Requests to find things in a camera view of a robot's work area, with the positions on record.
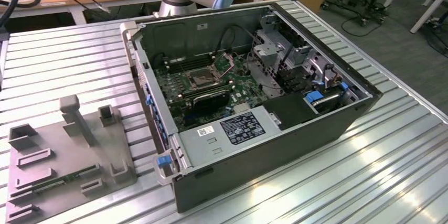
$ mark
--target gray metal chassis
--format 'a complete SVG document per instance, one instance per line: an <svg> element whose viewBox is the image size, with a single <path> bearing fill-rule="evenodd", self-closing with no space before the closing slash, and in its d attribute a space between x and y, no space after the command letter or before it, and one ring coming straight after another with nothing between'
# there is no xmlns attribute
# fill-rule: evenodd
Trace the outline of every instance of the gray metal chassis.
<svg viewBox="0 0 448 224"><path fill-rule="evenodd" d="M296 27L296 25L290 22L287 19L288 17L286 17L286 15L290 14L280 13L280 10L275 10L275 8L278 8L276 6L270 6L267 4L262 4L260 6L252 4L248 5L248 8L224 9L203 15L198 13L187 17L172 17L172 19L164 18L154 21L144 20L136 22L136 24L130 24L131 27L136 26L142 28L132 36L131 41L136 47L135 65L138 67L139 79L143 80L140 85L146 92L146 96L151 97L150 108L152 119L150 119L150 124L154 124L154 129L158 128L158 130L152 132L154 135L160 136L155 138L155 141L158 139L163 141L163 138L167 137L166 141L170 141L168 148L171 151L167 150L160 155L163 156L170 153L172 158L179 161L179 166L175 166L174 164L171 165L174 175L168 178L163 174L163 170L156 168L156 174L160 173L162 176L162 184L167 185L174 183L178 212L186 212L207 200L211 200L264 173L286 165L300 156L335 141L354 121L366 114L382 97L380 94L374 93L378 92L376 90L372 91L372 93L368 93L364 87L355 81L355 77L346 73L350 72L346 69L346 66L335 64L338 70L344 72L346 80L350 79L351 83L355 83L354 86L356 86L367 95L366 98L360 99L354 104L303 124L295 125L284 131L278 129L264 107L260 106L254 108L248 110L248 112L255 114L267 134L239 145L231 144L219 125L218 121L220 120L207 123L196 129L168 133L167 129L175 129L176 126L155 78L155 72L148 60L150 55L147 55L152 55L164 49L168 50L172 45L174 35L171 32L164 32L163 28L168 27L168 24L183 24L188 27L188 34L186 34L184 37L195 38L196 41L202 41L202 44L206 44L203 48L196 45L190 46L190 51L198 51L204 54L208 52L206 47L210 47L215 43L215 37L211 36L211 34L219 34L223 29L222 27L235 23L238 18L247 21L247 24L240 22L242 26L256 26L262 15L260 13L263 13L263 10L267 10L268 7L274 9L274 13L276 13L276 15L288 23L292 29L298 30L298 33L308 40L314 48L319 50L323 57L327 60L331 60L331 57L327 56L324 52L326 49L319 46L319 41L314 41L312 38L308 38L302 27L299 27L299 25ZM214 29L196 30L199 22L208 24ZM159 43L154 42L158 46L148 47L152 49L152 52L146 52L143 50L143 45L148 44L148 40L155 39L155 35L151 34L151 36L146 37L143 29L151 29L152 32L147 32L150 34L158 31ZM214 127L215 133L200 137L198 135L198 130L202 127L208 126ZM208 139L212 137L215 137L218 141L211 144L208 143ZM216 154L214 153L215 148L220 148L223 151Z"/></svg>
<svg viewBox="0 0 448 224"><path fill-rule="evenodd" d="M84 93L84 98L79 95L82 102L94 102L96 107L112 104L120 109L139 180L44 223L448 220L447 115L300 3L278 3L384 93L343 136L179 214L172 188L159 185L151 165L156 147L119 36L119 25L126 20L14 34L0 55L2 67L6 62L6 90L0 92L0 218L6 214L10 162L6 137L14 120L27 118L34 126L52 123L54 109L42 105L52 104L62 93Z"/></svg>

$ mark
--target blue latch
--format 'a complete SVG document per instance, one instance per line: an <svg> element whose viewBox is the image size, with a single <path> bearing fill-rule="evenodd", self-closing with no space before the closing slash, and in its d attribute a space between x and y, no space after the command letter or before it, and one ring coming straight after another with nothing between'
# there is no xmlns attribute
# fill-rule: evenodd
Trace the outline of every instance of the blue latch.
<svg viewBox="0 0 448 224"><path fill-rule="evenodd" d="M151 94L147 95L147 105L150 106L152 104L152 98L151 98Z"/></svg>
<svg viewBox="0 0 448 224"><path fill-rule="evenodd" d="M170 165L171 163L172 163L172 160L171 160L171 156L170 156L170 155L158 157L158 166L159 166L160 168L166 167L166 166Z"/></svg>
<svg viewBox="0 0 448 224"><path fill-rule="evenodd" d="M319 91L310 92L306 96L306 99L310 103L312 103L314 101L318 101L322 98L324 98L324 96L322 95Z"/></svg>
<svg viewBox="0 0 448 224"><path fill-rule="evenodd" d="M348 85L347 85L346 82L342 82L342 87L343 87L344 91L347 91L347 89L348 89Z"/></svg>

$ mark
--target circuit board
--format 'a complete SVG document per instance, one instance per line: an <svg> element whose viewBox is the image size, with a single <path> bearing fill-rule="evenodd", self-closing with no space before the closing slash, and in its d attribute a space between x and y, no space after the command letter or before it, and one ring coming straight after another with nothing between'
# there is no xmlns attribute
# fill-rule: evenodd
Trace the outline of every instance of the circuit board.
<svg viewBox="0 0 448 224"><path fill-rule="evenodd" d="M236 54L223 53L211 65L196 69L179 73L159 69L155 73L180 132L239 113L242 108L254 108L268 99L248 72L246 59ZM196 99L219 92L228 93L227 104L211 113L192 112Z"/></svg>

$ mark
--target slotted metal surface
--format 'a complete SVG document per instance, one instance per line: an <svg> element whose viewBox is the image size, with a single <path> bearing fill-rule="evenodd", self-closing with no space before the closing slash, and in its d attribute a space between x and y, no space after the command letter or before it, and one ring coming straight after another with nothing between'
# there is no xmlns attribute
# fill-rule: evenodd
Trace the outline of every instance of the slotted metal surface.
<svg viewBox="0 0 448 224"><path fill-rule="evenodd" d="M139 181L43 223L448 221L447 116L300 3L278 3L384 92L339 140L179 214L150 162L156 149L118 36L123 21L15 34L0 93L0 219L8 128L60 121L58 97L76 93L83 113L106 104L120 108Z"/></svg>

